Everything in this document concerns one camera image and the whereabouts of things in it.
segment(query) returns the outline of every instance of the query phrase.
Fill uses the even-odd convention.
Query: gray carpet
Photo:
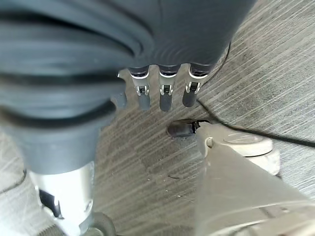
[[[259,0],[232,42],[229,60],[203,88],[200,100],[233,124],[315,140],[315,2]],[[195,181],[201,156],[194,138],[172,140],[166,125],[205,118],[182,105],[182,66],[169,113],[158,108],[155,67],[150,111],[138,109],[126,71],[128,108],[102,130],[97,151],[96,210],[113,218],[122,235],[192,235]],[[285,182],[315,198],[315,150],[275,142]],[[0,189],[14,183],[23,164],[10,140],[0,139]],[[179,177],[172,179],[169,175]],[[36,205],[29,179],[0,196],[0,232],[28,236],[51,225]]]

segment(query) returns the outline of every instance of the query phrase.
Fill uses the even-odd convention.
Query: black rubber fingertip
[[[168,112],[172,107],[172,95],[159,94],[159,107],[162,111]]]
[[[148,111],[150,109],[150,96],[141,94],[138,96],[139,107],[142,111]]]
[[[192,107],[197,100],[197,94],[195,94],[193,91],[187,93],[186,90],[184,91],[183,95],[183,105],[185,107]]]

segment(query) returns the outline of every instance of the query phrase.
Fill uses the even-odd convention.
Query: metal joint
[[[149,86],[136,86],[137,95],[141,96],[141,94],[149,95]]]
[[[185,89],[187,93],[190,93],[191,91],[193,91],[195,94],[197,94],[199,92],[201,88],[201,83],[197,83],[197,82],[188,82],[188,84],[185,84]]]

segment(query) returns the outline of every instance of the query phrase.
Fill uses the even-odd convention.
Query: black cable
[[[225,58],[224,58],[224,60],[222,62],[222,65],[213,74],[213,76],[211,76],[211,78],[207,82],[205,82],[203,84],[203,86],[205,84],[207,84],[209,81],[211,81],[220,72],[220,70],[223,68],[223,66],[225,65],[225,63],[226,63],[226,61],[228,59],[228,56],[229,56],[229,53],[230,53],[230,49],[231,49],[231,42],[229,43],[228,50],[227,50],[226,56],[225,56]],[[231,124],[228,124],[224,120],[221,120],[218,116],[216,116],[213,112],[211,112],[211,109],[206,107],[199,99],[197,99],[196,101],[208,113],[208,115],[210,116],[210,118],[212,120],[214,120],[214,121],[224,125],[225,127],[230,128],[232,130],[245,132],[245,133],[250,133],[250,134],[255,134],[255,135],[267,137],[267,138],[270,138],[270,139],[280,140],[280,141],[287,142],[287,143],[298,144],[298,145],[303,145],[303,146],[315,148],[315,142],[312,142],[312,141],[309,141],[309,140],[289,138],[289,137],[286,137],[286,136],[281,136],[281,135],[277,135],[277,134],[273,134],[273,133],[265,133],[265,132],[258,131],[258,130],[249,130],[249,129],[244,129],[244,128],[233,126]]]
[[[12,190],[12,189],[14,189],[14,188],[20,186],[20,185],[24,182],[24,180],[26,179],[26,174],[27,174],[27,171],[24,169],[24,170],[23,170],[23,176],[20,178],[20,180],[17,181],[15,184],[13,184],[13,185],[11,185],[11,186],[5,188],[4,190],[1,190],[1,191],[0,191],[0,195],[2,195],[2,194],[4,194],[4,193],[7,193],[7,192],[9,192],[10,190]]]

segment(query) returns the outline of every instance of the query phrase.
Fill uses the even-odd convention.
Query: gray rubber sleeve
[[[127,96],[126,93],[119,93],[112,96],[114,101],[116,102],[116,106],[120,109],[124,109],[127,106]]]
[[[172,95],[159,94],[159,107],[162,111],[168,112],[172,107]]]
[[[183,95],[183,105],[185,107],[192,107],[197,100],[197,94],[195,94],[193,91],[190,93],[187,93],[186,90],[184,91]]]
[[[150,109],[150,95],[141,94],[141,96],[138,96],[138,102],[142,111],[147,111]]]

